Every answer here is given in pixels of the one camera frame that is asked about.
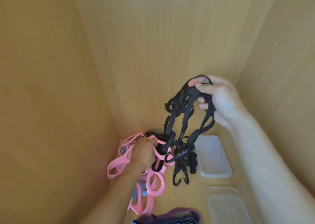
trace clothing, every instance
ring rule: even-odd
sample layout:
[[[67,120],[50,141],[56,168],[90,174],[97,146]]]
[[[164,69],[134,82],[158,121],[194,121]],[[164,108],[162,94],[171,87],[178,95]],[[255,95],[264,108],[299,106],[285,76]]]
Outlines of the clothing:
[[[200,215],[198,212],[187,208],[175,208],[166,214],[159,216],[143,215],[132,224],[198,224]]]

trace clear plastic container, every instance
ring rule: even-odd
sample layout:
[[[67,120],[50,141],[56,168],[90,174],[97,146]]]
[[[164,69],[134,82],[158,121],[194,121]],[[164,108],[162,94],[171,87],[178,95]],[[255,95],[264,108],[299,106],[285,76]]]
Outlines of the clear plastic container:
[[[205,178],[228,178],[232,169],[216,135],[199,135],[195,142],[200,174]]]
[[[212,224],[252,223],[243,200],[235,188],[210,186],[207,190],[207,199]]]

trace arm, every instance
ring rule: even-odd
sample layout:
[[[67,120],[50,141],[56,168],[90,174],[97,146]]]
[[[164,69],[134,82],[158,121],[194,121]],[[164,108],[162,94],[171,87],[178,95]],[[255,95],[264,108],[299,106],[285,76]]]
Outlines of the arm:
[[[266,133],[248,113],[233,85],[209,76],[213,85],[191,80],[203,93],[212,94],[215,120],[231,133],[240,153],[257,204],[266,223],[315,223],[315,200],[291,173]],[[204,99],[200,108],[206,109]]]
[[[141,139],[134,145],[130,163],[80,224],[121,224],[124,222],[136,183],[143,171],[155,160],[154,145],[156,145],[156,139],[149,140],[148,138]]]

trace left hand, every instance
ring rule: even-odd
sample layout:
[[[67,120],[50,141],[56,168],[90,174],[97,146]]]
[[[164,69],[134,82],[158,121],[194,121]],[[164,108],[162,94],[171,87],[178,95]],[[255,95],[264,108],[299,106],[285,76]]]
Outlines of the left hand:
[[[153,147],[156,145],[157,140],[154,138],[140,139],[132,148],[130,163],[138,164],[143,171],[150,168],[155,161]]]

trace hand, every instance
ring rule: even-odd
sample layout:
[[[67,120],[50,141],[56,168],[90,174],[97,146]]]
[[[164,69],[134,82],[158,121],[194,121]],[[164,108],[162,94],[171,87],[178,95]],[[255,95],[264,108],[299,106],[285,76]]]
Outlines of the hand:
[[[131,152],[130,163],[138,164],[142,171],[151,167],[155,161],[153,147],[157,145],[156,139],[148,137],[140,139],[134,144]]]
[[[188,86],[195,86],[199,91],[212,95],[212,102],[216,108],[215,121],[224,127],[229,128],[234,119],[247,113],[245,106],[240,100],[235,87],[228,80],[208,76],[213,85],[201,84],[208,83],[207,78],[197,77],[192,79]],[[198,98],[200,109],[208,109],[208,104],[204,98]]]

